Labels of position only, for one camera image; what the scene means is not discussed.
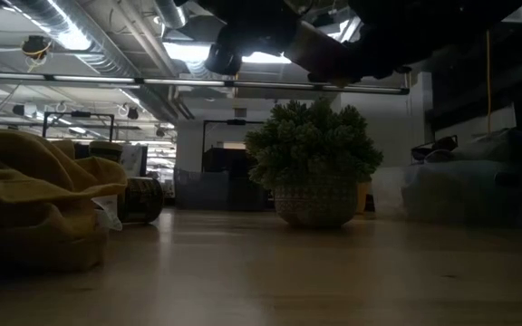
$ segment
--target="woven basket planter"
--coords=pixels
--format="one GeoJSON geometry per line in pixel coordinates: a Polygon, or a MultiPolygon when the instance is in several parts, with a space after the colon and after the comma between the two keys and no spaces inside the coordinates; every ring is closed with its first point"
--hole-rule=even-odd
{"type": "Polygon", "coordinates": [[[315,176],[302,185],[273,189],[275,209],[293,226],[338,227],[350,220],[358,204],[357,183],[351,177],[315,176]]]}

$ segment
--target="wooden table surface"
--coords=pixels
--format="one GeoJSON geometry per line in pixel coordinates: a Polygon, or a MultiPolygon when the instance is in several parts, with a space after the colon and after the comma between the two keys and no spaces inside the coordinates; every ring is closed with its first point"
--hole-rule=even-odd
{"type": "Polygon", "coordinates": [[[0,280],[0,325],[522,325],[522,231],[165,211],[103,267],[0,280]]]}

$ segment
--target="ceiling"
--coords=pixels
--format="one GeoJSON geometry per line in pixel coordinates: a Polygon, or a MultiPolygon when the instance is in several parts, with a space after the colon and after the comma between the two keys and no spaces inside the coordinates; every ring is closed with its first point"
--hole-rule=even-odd
{"type": "MultiPolygon", "coordinates": [[[[138,13],[144,17],[144,23],[153,32],[151,37],[160,39],[160,26],[154,21],[156,13],[153,0],[130,1],[135,5],[138,13]]],[[[163,76],[159,66],[150,59],[139,41],[126,27],[123,17],[113,10],[112,0],[77,0],[77,3],[110,37],[118,49],[140,71],[142,76],[163,76]]],[[[303,2],[295,1],[295,5],[303,6],[303,2]]],[[[322,0],[315,1],[313,10],[319,11],[324,8],[342,8],[344,6],[343,1],[322,0]]],[[[202,19],[204,22],[208,19],[216,19],[195,4],[190,4],[188,8],[189,23],[197,19],[202,19]]],[[[20,13],[7,9],[0,7],[0,72],[27,72],[32,62],[19,51],[19,47],[29,35],[47,35],[41,28],[20,13]]],[[[210,31],[207,31],[207,24],[194,24],[191,25],[191,28],[194,32],[193,35],[206,35],[207,32],[210,34],[210,31]]],[[[169,34],[169,37],[187,38],[186,35],[183,36],[181,32],[177,31],[169,34]]],[[[193,41],[203,42],[203,40],[205,40],[205,36],[202,39],[194,39],[193,41]]],[[[62,50],[64,49],[55,43],[53,51],[47,56],[45,63],[34,67],[32,72],[84,76],[97,75],[95,70],[84,64],[76,56],[62,53],[62,50]]],[[[174,60],[173,64],[176,74],[182,73],[182,76],[189,74],[189,70],[183,61],[174,60]]],[[[306,75],[307,72],[305,70],[293,63],[244,63],[238,78],[239,80],[263,82],[307,82],[306,75]]],[[[363,83],[399,87],[402,83],[402,77],[392,76],[382,81],[365,80],[363,83]]],[[[157,88],[156,91],[161,99],[166,101],[167,96],[163,94],[168,93],[168,90],[157,88]]],[[[125,113],[122,105],[130,103],[131,99],[123,92],[113,88],[65,87],[48,86],[45,84],[17,85],[0,82],[0,103],[10,93],[13,93],[13,96],[7,99],[6,104],[1,108],[1,121],[3,123],[13,123],[14,121],[22,121],[23,124],[41,123],[37,117],[19,117],[12,113],[14,105],[34,103],[38,105],[38,110],[41,108],[43,110],[55,110],[58,105],[60,105],[60,108],[63,108],[63,105],[65,105],[67,112],[71,110],[87,110],[95,113],[114,114],[117,119],[117,125],[122,127],[115,135],[118,139],[154,139],[156,126],[159,124],[145,110],[139,110],[140,116],[137,120],[129,120],[125,115],[122,116],[121,114],[125,113]]],[[[232,90],[218,91],[207,88],[183,88],[181,93],[185,105],[195,116],[195,119],[198,120],[215,119],[218,117],[223,117],[223,119],[232,118],[235,106],[248,108],[251,114],[255,116],[254,112],[256,111],[268,111],[272,107],[271,103],[275,100],[314,100],[322,95],[324,94],[314,91],[240,89],[237,92],[238,99],[233,99],[234,92],[232,90]]],[[[74,119],[73,123],[97,125],[98,129],[94,129],[95,132],[102,134],[103,137],[108,135],[108,130],[103,126],[106,121],[77,121],[74,119]]],[[[26,128],[29,128],[28,131],[34,133],[41,132],[41,128],[38,129],[37,126],[26,128]]],[[[51,129],[50,133],[52,137],[69,135],[66,126],[51,129]]],[[[167,137],[174,139],[175,136],[174,132],[170,131],[167,137]]]]}

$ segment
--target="wall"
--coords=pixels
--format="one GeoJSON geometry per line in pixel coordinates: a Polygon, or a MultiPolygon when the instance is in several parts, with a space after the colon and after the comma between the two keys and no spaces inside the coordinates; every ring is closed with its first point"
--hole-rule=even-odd
{"type": "MultiPolygon", "coordinates": [[[[374,140],[376,148],[384,153],[383,167],[409,165],[410,149],[427,141],[424,111],[431,107],[431,81],[421,76],[418,76],[418,82],[412,87],[409,96],[342,93],[333,101],[335,110],[353,105],[368,120],[368,135],[374,140]]],[[[217,100],[207,103],[187,99],[186,104],[195,116],[208,120],[233,119],[233,105],[245,107],[246,119],[255,121],[266,120],[275,105],[272,100],[243,99],[239,99],[238,102],[217,100]]],[[[200,171],[202,126],[202,120],[181,121],[177,125],[177,168],[200,171]]],[[[211,145],[216,146],[218,141],[243,141],[248,130],[259,126],[209,124],[205,149],[209,149],[211,145]]]]}
{"type": "MultiPolygon", "coordinates": [[[[496,110],[492,113],[491,130],[497,131],[504,128],[514,128],[517,126],[515,120],[515,108],[513,106],[505,109],[496,110]]],[[[466,144],[479,135],[487,133],[487,117],[478,117],[454,126],[436,131],[436,139],[447,136],[459,136],[459,144],[466,144]]]]}

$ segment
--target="yellow fabric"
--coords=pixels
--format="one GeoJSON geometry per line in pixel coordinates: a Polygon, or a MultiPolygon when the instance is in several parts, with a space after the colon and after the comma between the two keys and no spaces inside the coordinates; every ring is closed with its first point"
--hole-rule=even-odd
{"type": "Polygon", "coordinates": [[[123,192],[127,179],[117,163],[102,158],[75,160],[73,155],[70,141],[51,143],[0,129],[0,254],[4,259],[57,269],[83,269],[97,263],[97,255],[78,256],[87,249],[73,252],[71,244],[103,239],[95,229],[91,199],[123,192]]]}

